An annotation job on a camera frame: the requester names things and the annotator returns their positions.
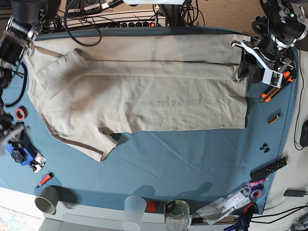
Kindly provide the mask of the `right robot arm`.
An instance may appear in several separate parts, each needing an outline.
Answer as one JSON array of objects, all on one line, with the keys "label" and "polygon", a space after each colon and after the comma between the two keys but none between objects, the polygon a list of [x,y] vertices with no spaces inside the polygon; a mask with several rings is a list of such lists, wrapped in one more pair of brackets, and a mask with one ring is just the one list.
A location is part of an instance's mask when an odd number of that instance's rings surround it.
[{"label": "right robot arm", "polygon": [[4,145],[25,128],[13,125],[13,117],[4,111],[2,93],[16,75],[26,52],[42,30],[48,13],[48,0],[11,0],[10,16],[0,40],[0,155],[4,155]]}]

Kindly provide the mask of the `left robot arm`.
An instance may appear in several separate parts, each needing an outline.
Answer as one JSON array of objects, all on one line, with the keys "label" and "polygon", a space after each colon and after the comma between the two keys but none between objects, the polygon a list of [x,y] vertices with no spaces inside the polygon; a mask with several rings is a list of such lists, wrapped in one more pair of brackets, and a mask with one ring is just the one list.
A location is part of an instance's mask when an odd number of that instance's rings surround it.
[{"label": "left robot arm", "polygon": [[291,60],[283,55],[308,34],[308,17],[303,7],[307,1],[268,0],[264,3],[261,0],[260,4],[266,17],[252,23],[260,38],[255,42],[233,41],[231,45],[243,49],[259,62],[263,67],[264,84],[279,88],[283,71],[291,65]]}]

